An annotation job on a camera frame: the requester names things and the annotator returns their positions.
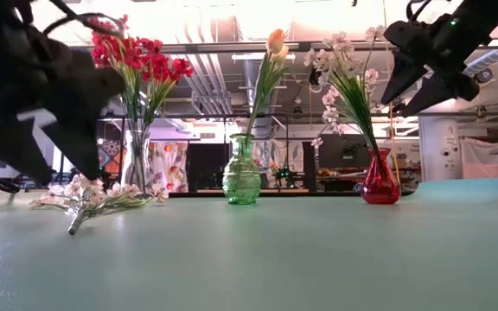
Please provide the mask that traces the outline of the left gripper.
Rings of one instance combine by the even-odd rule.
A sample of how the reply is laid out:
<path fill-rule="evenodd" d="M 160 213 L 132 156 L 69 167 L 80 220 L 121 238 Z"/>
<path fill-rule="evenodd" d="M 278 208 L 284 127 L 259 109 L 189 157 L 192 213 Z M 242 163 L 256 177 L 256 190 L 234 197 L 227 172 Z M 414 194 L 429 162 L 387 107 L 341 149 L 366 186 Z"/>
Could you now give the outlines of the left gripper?
<path fill-rule="evenodd" d="M 50 180 L 33 135 L 34 113 L 43 108 L 55 120 L 42 131 L 80 173 L 95 180 L 97 121 L 125 83 L 112 68 L 94 69 L 88 52 L 50 38 L 68 22 L 94 27 L 92 12 L 75 12 L 64 1 L 54 6 L 63 17 L 39 30 L 29 1 L 0 1 L 0 160 L 36 181 Z"/>

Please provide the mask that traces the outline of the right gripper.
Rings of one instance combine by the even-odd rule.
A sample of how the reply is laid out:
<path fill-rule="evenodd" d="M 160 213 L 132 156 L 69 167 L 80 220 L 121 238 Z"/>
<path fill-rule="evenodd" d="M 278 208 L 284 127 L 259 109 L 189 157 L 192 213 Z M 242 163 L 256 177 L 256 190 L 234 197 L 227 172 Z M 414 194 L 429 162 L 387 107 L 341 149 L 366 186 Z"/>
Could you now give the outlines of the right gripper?
<path fill-rule="evenodd" d="M 460 16 L 444 14 L 434 23 L 397 21 L 384 32 L 392 51 L 394 67 L 380 102 L 387 105 L 422 78 L 422 86 L 411 101 L 399 109 L 402 117 L 417 113 L 458 97 L 471 100 L 479 85 L 464 73 L 464 61 L 480 40 L 464 25 Z"/>

